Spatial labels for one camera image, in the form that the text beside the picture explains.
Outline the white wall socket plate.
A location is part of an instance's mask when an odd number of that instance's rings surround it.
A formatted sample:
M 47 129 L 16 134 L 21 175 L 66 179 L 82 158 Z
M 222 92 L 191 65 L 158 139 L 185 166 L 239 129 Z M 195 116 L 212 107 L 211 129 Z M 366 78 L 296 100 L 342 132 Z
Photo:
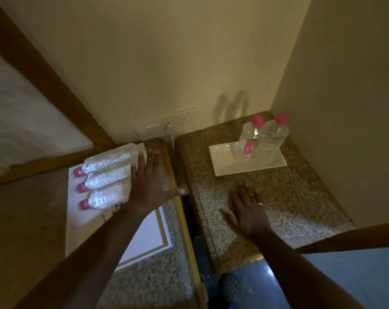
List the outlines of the white wall socket plate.
M 196 112 L 197 107 L 182 110 L 170 115 L 158 117 L 144 123 L 145 129 L 157 128 L 165 125 L 174 127 L 177 130 L 184 128 L 184 126 L 190 124 L 193 120 L 193 114 Z

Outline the person's left hand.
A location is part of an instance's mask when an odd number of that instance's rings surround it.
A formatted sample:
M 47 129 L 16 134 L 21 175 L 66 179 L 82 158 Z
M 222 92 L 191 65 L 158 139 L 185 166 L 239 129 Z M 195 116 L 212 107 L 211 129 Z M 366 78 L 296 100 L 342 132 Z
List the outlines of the person's left hand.
M 142 221 L 149 213 L 170 199 L 164 199 L 162 183 L 161 155 L 158 151 L 148 150 L 146 158 L 138 154 L 137 180 L 131 185 L 126 205 L 128 216 Z

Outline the white tray with gold border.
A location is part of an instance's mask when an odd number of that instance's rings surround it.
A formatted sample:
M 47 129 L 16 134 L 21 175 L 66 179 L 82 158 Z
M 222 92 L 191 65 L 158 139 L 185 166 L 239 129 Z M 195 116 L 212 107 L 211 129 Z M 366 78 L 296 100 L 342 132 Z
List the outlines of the white tray with gold border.
M 82 210 L 79 203 L 88 198 L 89 192 L 79 193 L 77 185 L 86 177 L 76 177 L 74 170 L 83 164 L 69 168 L 67 189 L 67 218 L 65 256 L 70 255 L 97 229 L 107 222 L 120 209 L 112 205 L 102 210 Z M 163 207 L 152 211 L 141 223 L 129 246 L 125 250 L 115 271 L 119 271 L 146 258 L 173 247 Z

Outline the clear pink-capped water bottle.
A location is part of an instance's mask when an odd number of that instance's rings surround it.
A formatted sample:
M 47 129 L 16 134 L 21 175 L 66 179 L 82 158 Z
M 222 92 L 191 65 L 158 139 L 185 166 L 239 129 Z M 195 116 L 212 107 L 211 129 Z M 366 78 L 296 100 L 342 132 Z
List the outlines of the clear pink-capped water bottle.
M 146 154 L 144 143 L 138 145 L 129 143 L 85 159 L 84 163 L 81 166 L 74 168 L 72 173 L 74 177 L 85 177 L 93 172 L 101 171 L 121 162 L 132 160 L 137 157 L 139 152 Z
M 285 113 L 278 114 L 275 119 L 265 124 L 265 144 L 270 148 L 280 148 L 289 135 L 289 116 Z
M 129 199 L 131 183 L 129 180 L 120 180 L 107 186 L 94 189 L 89 196 L 79 202 L 82 210 L 96 209 L 103 210 L 108 207 L 125 203 Z
M 79 193 L 89 192 L 125 180 L 130 176 L 131 163 L 117 164 L 106 167 L 105 169 L 91 172 L 86 176 L 85 181 L 76 186 Z

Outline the plain white rectangular tray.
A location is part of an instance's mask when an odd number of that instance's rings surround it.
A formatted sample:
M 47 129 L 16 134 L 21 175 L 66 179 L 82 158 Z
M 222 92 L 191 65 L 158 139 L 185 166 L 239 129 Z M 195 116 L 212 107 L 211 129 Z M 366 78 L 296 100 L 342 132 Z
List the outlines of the plain white rectangular tray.
M 241 160 L 236 155 L 238 142 L 209 146 L 215 176 L 227 176 L 251 171 L 287 166 L 279 148 L 258 148 L 249 159 Z

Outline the brown wooden frame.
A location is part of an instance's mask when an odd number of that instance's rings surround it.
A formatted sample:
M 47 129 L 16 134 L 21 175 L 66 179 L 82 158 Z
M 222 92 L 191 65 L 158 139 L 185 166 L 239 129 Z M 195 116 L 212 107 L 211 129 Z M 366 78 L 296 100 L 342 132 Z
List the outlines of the brown wooden frame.
M 80 99 L 72 92 L 16 23 L 0 6 L 0 55 L 16 68 L 91 142 L 93 147 L 61 156 L 46 157 L 12 166 L 0 175 L 0 185 L 52 171 L 117 147 Z

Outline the person's left forearm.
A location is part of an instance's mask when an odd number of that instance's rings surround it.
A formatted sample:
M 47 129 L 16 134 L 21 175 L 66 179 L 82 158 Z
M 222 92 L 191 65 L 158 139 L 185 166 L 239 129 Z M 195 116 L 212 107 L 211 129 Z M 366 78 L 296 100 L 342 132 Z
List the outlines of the person's left forearm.
M 153 210 L 128 202 L 14 309 L 95 309 L 132 238 Z

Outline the person's right hand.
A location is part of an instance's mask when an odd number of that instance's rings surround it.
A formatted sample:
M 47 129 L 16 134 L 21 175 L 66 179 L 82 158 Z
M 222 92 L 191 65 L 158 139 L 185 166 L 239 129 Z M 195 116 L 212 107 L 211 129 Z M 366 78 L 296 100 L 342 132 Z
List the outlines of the person's right hand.
M 229 192 L 229 206 L 224 208 L 230 209 L 239 221 L 239 224 L 229 224 L 229 226 L 243 237 L 254 241 L 255 239 L 273 233 L 273 230 L 261 195 L 248 184 L 244 185 L 247 185 L 250 194 L 252 193 L 252 206 L 243 205 L 239 197 L 238 184 L 235 190 Z

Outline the person's right forearm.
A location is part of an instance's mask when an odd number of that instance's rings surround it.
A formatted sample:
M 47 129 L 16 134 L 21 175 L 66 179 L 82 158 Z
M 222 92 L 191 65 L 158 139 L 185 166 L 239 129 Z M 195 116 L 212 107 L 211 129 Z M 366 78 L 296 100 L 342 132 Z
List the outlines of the person's right forearm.
M 251 233 L 291 309 L 366 309 L 272 230 Z

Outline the pink-labelled clear water bottle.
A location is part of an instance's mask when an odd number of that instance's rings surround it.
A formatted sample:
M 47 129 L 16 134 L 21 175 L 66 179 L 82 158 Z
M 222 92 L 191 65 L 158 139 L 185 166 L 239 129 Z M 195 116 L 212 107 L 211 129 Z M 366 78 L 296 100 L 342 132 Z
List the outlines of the pink-labelled clear water bottle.
M 250 122 L 243 125 L 237 145 L 238 160 L 250 159 L 254 149 L 262 142 L 264 125 L 265 119 L 261 115 L 255 115 Z

